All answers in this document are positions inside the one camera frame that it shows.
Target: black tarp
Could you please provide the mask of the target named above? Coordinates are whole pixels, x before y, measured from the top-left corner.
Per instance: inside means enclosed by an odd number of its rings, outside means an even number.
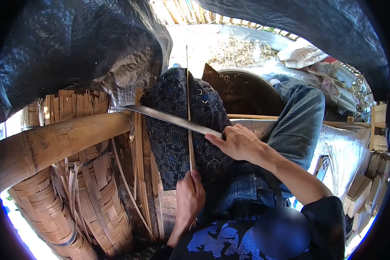
[[[212,12],[286,30],[358,69],[375,100],[390,91],[389,66],[373,25],[355,0],[197,0]]]
[[[28,1],[0,52],[0,123],[39,97],[106,75],[115,105],[125,103],[167,69],[171,49],[146,0]]]

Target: hand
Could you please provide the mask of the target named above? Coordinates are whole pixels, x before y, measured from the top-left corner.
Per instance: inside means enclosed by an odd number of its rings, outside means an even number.
[[[205,190],[201,184],[201,175],[197,170],[188,171],[176,184],[176,220],[171,237],[167,242],[175,247],[177,242],[189,230],[192,222],[205,204]]]
[[[249,161],[272,171],[277,160],[285,159],[275,149],[260,141],[252,131],[239,123],[233,127],[226,127],[223,135],[226,137],[225,141],[210,133],[206,134],[205,138],[235,160]]]

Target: denim pants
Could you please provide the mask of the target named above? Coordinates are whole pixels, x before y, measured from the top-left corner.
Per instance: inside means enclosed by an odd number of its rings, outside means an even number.
[[[267,144],[307,170],[322,127],[324,95],[311,86],[296,84],[286,75],[275,75],[270,81],[276,81],[273,86],[286,105]],[[281,193],[283,206],[290,205],[288,198],[293,195],[289,189],[272,173],[259,166],[245,161],[234,162],[228,175],[231,178],[223,190],[206,187],[206,204],[200,219],[225,213],[237,202],[258,203],[274,208],[278,204],[275,190]]]

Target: black t-shirt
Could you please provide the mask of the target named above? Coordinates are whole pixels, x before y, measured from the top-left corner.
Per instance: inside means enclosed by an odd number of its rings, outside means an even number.
[[[343,260],[345,220],[341,200],[332,196],[308,205],[301,211],[309,220],[312,238],[308,248],[295,259]],[[175,249],[164,247],[152,260],[163,259],[269,259],[257,248],[253,238],[255,218],[215,221],[190,230]]]

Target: machete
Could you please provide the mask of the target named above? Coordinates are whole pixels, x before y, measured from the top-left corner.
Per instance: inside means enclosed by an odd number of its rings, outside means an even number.
[[[184,119],[182,117],[177,117],[165,112],[158,111],[150,107],[145,107],[141,105],[128,105],[128,106],[124,106],[124,108],[142,113],[146,116],[154,117],[156,119],[186,128],[188,130],[192,130],[197,133],[201,133],[201,134],[212,133],[213,135],[216,135],[220,139],[223,138],[223,134],[215,130],[212,130],[211,128],[201,126],[200,124],[194,123],[192,121],[188,121],[187,119]]]

